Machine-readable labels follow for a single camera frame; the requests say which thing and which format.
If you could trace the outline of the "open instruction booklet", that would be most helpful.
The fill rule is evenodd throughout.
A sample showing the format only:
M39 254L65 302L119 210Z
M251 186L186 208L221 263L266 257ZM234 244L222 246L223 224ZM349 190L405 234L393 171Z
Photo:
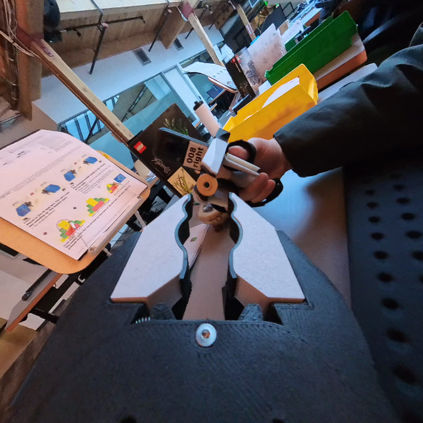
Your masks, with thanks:
M184 243L184 248L187 251L188 266L190 268L196 261L208 229L209 225L203 223L189 228L189 237Z

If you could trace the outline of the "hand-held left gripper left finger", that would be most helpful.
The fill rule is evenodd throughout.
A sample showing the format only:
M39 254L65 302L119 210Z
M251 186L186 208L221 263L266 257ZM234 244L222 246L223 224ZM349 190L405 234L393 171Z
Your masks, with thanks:
M188 253L191 194L179 199L142 231L110 296L114 303L165 304L182 319L192 290Z

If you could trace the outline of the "green plastic bin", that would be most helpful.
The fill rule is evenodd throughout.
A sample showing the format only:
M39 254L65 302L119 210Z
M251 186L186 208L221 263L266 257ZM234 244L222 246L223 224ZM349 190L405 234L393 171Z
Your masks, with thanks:
M265 77L273 85L300 64L314 73L351 47L356 33L357 24L348 11L329 17L265 71Z

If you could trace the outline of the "person's right forearm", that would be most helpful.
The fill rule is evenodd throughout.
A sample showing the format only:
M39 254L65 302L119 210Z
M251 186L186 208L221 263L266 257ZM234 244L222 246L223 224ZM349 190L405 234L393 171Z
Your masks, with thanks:
M422 152L423 35L274 134L293 171L313 176L369 157Z

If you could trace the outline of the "person's right hand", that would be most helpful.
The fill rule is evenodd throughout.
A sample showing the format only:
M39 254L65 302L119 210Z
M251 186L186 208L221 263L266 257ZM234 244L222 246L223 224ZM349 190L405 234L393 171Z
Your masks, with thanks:
M251 138L248 141L256 148L254 164L261 172L251 184L239 191L239 197L244 201L259 203L272 193L276 185L274 179L281 178L291 169L291 165L274 138Z

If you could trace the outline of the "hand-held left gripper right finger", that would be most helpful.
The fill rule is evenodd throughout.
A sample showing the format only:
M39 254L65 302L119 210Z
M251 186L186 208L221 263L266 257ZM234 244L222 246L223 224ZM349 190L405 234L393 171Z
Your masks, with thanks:
M274 303L303 303L305 294L273 225L236 194L229 194L229 253L225 319L238 319L248 304L266 313Z

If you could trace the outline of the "grey desk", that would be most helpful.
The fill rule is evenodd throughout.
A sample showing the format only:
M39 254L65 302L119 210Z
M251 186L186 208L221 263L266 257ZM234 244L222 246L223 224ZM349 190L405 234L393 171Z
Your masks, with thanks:
M281 180L283 192L267 206L257 208L257 213L290 237L351 308L342 170L307 178L289 171ZM193 267L193 288L183 319L225 319L223 270L233 245L227 226L209 227Z

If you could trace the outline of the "black toy set box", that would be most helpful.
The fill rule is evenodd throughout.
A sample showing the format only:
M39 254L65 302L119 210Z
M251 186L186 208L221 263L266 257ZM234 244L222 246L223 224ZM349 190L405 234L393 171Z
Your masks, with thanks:
M199 177L184 164L187 137L207 147L207 139L172 104L128 143L130 151L178 197L191 193Z

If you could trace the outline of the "tan round pot base model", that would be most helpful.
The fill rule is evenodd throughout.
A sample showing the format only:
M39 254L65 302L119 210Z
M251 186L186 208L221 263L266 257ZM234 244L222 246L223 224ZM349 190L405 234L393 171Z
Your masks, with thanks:
M202 199L200 194L198 194L195 190L193 190L192 196L194 202L198 203L198 220L203 224L216 227L217 229L215 230L219 231L229 217L228 211L221 211L223 209L218 209L219 206L212 205L208 202L208 200Z

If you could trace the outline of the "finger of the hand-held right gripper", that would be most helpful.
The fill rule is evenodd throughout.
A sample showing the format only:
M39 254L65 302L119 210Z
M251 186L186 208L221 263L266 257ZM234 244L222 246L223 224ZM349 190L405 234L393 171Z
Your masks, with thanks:
M225 158L228 143L221 138L214 138L200 163L202 171L217 176Z

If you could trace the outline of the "small black toy box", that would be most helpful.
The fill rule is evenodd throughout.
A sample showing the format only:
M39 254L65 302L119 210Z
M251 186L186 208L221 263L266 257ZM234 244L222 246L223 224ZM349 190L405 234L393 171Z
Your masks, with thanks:
M267 80L266 71L286 54L280 31L272 23L249 46L240 50L227 63L226 69L242 97L259 95Z

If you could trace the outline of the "yellow plastic bin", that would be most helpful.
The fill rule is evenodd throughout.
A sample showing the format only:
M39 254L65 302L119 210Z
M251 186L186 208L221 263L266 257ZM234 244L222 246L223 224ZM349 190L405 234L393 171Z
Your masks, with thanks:
M271 139L318 100L314 76L300 64L285 77L241 108L224 126L230 132L229 142L258 137Z

